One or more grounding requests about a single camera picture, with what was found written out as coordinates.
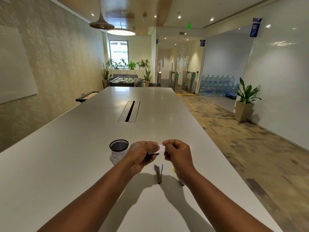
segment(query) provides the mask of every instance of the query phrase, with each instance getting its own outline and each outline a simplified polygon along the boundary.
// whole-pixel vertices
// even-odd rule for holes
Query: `blue sign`
[[[253,23],[251,33],[250,33],[250,37],[257,37],[257,33],[259,31],[259,28],[260,28],[260,23]]]
[[[262,19],[253,18],[253,22],[254,22],[254,23],[260,23],[261,21],[262,21]]]

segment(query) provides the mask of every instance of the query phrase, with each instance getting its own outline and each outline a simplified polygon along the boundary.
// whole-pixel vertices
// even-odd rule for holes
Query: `window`
[[[110,40],[109,41],[111,58],[114,62],[119,63],[123,58],[126,63],[129,63],[128,41]]]

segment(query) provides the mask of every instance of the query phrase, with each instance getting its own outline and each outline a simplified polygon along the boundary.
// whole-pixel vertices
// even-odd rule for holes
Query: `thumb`
[[[172,144],[169,143],[166,144],[165,151],[167,151],[170,154],[170,156],[173,156],[176,153],[177,149]]]
[[[144,147],[148,154],[153,154],[160,149],[159,145],[156,144],[145,144]]]

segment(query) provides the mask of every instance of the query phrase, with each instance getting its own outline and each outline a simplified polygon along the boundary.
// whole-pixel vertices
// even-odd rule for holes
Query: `forearm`
[[[187,174],[186,178],[186,185],[217,232],[272,231],[238,206],[197,171]]]
[[[122,191],[132,179],[131,168],[131,163],[125,159],[120,161],[39,231],[98,231]]]

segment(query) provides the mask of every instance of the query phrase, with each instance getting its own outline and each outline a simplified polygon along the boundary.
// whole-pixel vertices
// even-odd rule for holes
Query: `hand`
[[[162,142],[165,146],[165,160],[171,161],[179,180],[186,184],[186,175],[196,171],[189,145],[177,139]]]
[[[154,154],[159,150],[157,142],[140,141],[133,143],[123,159],[132,163],[132,172],[134,175],[141,172],[143,167],[154,161],[159,153]]]

